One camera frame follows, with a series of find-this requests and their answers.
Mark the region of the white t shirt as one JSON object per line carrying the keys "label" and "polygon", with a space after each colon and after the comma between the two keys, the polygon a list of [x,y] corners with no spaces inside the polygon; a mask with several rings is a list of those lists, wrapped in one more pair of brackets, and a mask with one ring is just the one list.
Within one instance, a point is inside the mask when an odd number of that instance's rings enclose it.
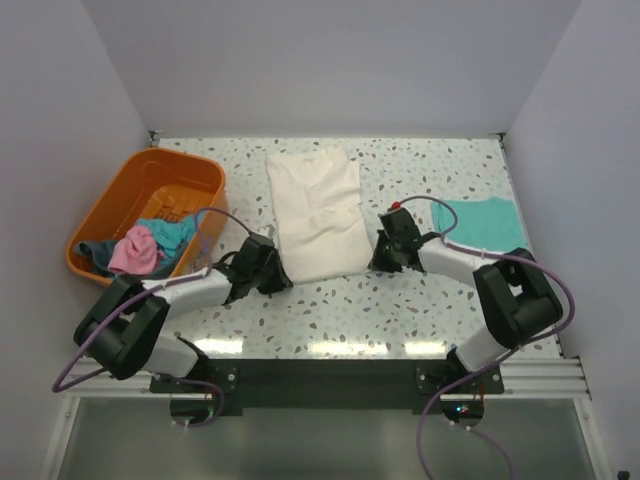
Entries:
{"label": "white t shirt", "polygon": [[279,250],[295,284],[367,271],[373,249],[361,210],[360,166],[342,148],[266,159]]}

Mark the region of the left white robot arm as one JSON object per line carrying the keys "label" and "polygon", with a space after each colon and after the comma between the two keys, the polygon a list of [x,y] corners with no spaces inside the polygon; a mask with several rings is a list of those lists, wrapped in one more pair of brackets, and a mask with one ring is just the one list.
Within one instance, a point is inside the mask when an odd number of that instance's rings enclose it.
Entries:
{"label": "left white robot arm", "polygon": [[230,262],[164,280],[114,280],[77,327],[74,342],[118,380],[144,370],[196,392],[206,383],[208,357],[189,341],[162,336],[165,322],[229,305],[253,289],[270,295],[291,287],[272,240],[253,233]]}

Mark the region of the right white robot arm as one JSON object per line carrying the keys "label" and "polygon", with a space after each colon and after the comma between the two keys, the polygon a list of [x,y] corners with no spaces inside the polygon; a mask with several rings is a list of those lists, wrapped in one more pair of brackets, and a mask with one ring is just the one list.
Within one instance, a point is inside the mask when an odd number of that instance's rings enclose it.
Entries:
{"label": "right white robot arm", "polygon": [[459,393],[481,380],[486,365],[524,345],[563,317],[561,302],[531,253],[474,251],[439,233],[421,233],[402,207],[380,216],[381,229],[369,264],[374,271],[446,276],[473,288],[484,326],[447,354],[445,379]]}

